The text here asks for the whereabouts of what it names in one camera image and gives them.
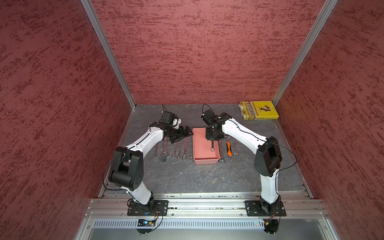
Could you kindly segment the pink plastic storage box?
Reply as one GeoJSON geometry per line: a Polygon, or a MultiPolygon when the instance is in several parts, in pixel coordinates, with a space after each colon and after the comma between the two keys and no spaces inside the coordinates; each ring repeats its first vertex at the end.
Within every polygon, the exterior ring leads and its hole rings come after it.
{"type": "Polygon", "coordinates": [[[193,128],[193,155],[196,165],[213,165],[220,159],[217,141],[206,139],[206,128],[193,128]]]}

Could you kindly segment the small end wrench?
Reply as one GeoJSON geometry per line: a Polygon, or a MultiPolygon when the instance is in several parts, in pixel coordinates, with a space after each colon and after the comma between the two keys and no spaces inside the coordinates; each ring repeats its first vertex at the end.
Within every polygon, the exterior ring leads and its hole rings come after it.
{"type": "Polygon", "coordinates": [[[177,159],[181,159],[181,152],[182,152],[182,148],[183,148],[183,144],[184,144],[184,141],[181,141],[180,142],[180,145],[179,145],[179,148],[178,148],[178,155],[177,155],[177,159]]]}

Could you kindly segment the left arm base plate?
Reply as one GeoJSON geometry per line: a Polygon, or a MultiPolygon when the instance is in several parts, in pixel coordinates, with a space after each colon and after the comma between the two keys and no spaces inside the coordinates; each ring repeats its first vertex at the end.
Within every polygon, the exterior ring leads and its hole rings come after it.
{"type": "Polygon", "coordinates": [[[141,205],[132,200],[127,202],[128,216],[166,216],[168,212],[169,201],[167,200],[150,200],[147,205],[141,205]]]}

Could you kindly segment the long silver combination wrench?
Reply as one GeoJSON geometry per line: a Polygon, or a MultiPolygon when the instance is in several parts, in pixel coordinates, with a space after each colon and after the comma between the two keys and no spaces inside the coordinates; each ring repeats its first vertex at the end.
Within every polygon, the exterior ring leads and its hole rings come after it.
{"type": "Polygon", "coordinates": [[[221,164],[223,164],[223,163],[225,163],[225,157],[223,155],[223,146],[222,146],[222,141],[221,140],[218,141],[218,147],[219,147],[219,154],[220,154],[219,162],[221,164]]]}

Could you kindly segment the small combination wrench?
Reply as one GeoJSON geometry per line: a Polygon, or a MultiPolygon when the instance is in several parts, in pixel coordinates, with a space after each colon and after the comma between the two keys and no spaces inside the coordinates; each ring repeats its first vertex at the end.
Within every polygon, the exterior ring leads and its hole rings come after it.
{"type": "Polygon", "coordinates": [[[155,158],[158,156],[158,149],[159,149],[159,143],[156,143],[156,145],[155,145],[155,153],[154,153],[154,157],[155,158]]]}

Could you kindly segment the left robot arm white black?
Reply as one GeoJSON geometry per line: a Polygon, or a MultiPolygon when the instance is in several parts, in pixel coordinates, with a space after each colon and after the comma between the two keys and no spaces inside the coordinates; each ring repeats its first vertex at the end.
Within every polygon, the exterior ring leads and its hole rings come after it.
{"type": "Polygon", "coordinates": [[[110,161],[108,181],[126,191],[136,205],[151,210],[154,207],[154,197],[143,182],[144,157],[165,138],[173,144],[192,135],[193,131],[189,126],[152,123],[138,140],[115,149],[110,161]]]}

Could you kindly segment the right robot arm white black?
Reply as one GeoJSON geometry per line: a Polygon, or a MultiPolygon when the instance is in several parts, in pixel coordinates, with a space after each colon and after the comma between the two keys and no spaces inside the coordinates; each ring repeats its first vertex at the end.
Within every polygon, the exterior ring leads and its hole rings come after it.
{"type": "Polygon", "coordinates": [[[202,114],[202,120],[208,125],[206,139],[218,141],[230,136],[249,148],[255,154],[254,168],[260,174],[262,191],[260,209],[263,215],[272,215],[281,203],[278,191],[278,174],[282,171],[281,145],[274,137],[261,136],[224,114],[209,117],[202,114]]]}

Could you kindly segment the silver combination wrench 13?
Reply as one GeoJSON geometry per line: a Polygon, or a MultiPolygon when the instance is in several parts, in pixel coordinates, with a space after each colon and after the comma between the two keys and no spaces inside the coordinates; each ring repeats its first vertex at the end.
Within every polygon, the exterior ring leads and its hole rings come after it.
{"type": "Polygon", "coordinates": [[[178,151],[178,148],[179,148],[179,144],[180,144],[180,143],[179,143],[179,142],[177,142],[177,143],[176,143],[176,145],[175,145],[175,149],[174,149],[174,151],[173,151],[173,154],[172,154],[172,157],[173,157],[173,158],[175,158],[175,157],[176,157],[176,153],[177,153],[177,151],[178,151]]]}

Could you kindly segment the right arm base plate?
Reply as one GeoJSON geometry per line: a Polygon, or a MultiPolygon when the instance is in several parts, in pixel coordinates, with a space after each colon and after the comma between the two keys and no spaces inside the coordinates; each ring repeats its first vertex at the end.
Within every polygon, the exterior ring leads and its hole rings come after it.
{"type": "Polygon", "coordinates": [[[248,217],[286,217],[287,213],[281,200],[273,204],[263,201],[244,201],[248,217]]]}

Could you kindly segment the orange handled adjustable wrench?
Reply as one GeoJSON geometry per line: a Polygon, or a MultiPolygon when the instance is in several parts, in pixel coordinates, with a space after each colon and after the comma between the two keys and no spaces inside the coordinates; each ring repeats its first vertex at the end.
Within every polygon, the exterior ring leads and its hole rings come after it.
{"type": "Polygon", "coordinates": [[[233,158],[233,152],[232,152],[232,148],[231,148],[230,137],[226,138],[226,146],[227,146],[228,159],[231,160],[233,158]]]}

